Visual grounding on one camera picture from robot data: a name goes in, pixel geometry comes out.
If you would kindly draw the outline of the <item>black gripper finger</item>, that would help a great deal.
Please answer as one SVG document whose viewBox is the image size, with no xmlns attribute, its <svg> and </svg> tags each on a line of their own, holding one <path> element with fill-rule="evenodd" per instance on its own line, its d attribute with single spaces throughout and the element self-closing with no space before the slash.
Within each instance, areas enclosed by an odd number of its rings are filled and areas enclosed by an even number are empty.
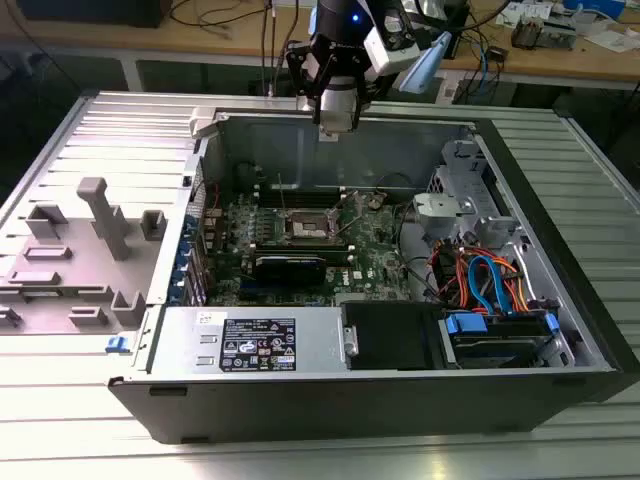
<svg viewBox="0 0 640 480">
<path fill-rule="evenodd" d="M 321 97 L 331 80 L 331 55 L 312 43 L 294 42 L 288 45 L 285 58 L 297 95 L 306 98 L 312 107 L 313 123 L 319 125 Z"/>
<path fill-rule="evenodd" d="M 369 108 L 374 100 L 384 98 L 390 89 L 390 76 L 376 76 L 368 80 L 365 72 L 355 76 L 355 107 L 352 115 L 351 130 L 357 129 L 362 112 Z"/>
</svg>

